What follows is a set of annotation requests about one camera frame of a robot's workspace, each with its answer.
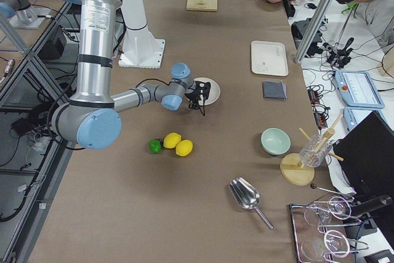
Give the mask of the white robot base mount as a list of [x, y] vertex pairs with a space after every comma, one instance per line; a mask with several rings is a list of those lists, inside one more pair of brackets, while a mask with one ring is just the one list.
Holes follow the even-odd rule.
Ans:
[[143, 0], [123, 0], [121, 12], [126, 33], [119, 66], [158, 69], [161, 66], [165, 40], [156, 39], [148, 29]]

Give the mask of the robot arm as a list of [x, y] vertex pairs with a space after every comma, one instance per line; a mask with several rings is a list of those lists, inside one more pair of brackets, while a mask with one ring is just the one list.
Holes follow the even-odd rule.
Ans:
[[1, 0], [1, 15], [16, 29], [36, 30], [44, 21], [29, 0]]
[[183, 99], [196, 108], [208, 98], [211, 85], [195, 80], [184, 63], [172, 67], [172, 79], [165, 85], [143, 84], [111, 95], [117, 11], [122, 10], [126, 27], [120, 65], [158, 68], [164, 40], [149, 31], [142, 0], [63, 1], [81, 6], [81, 21], [76, 92], [52, 116], [52, 128], [60, 137], [84, 148], [103, 149], [121, 132], [121, 111], [149, 102], [177, 110]]

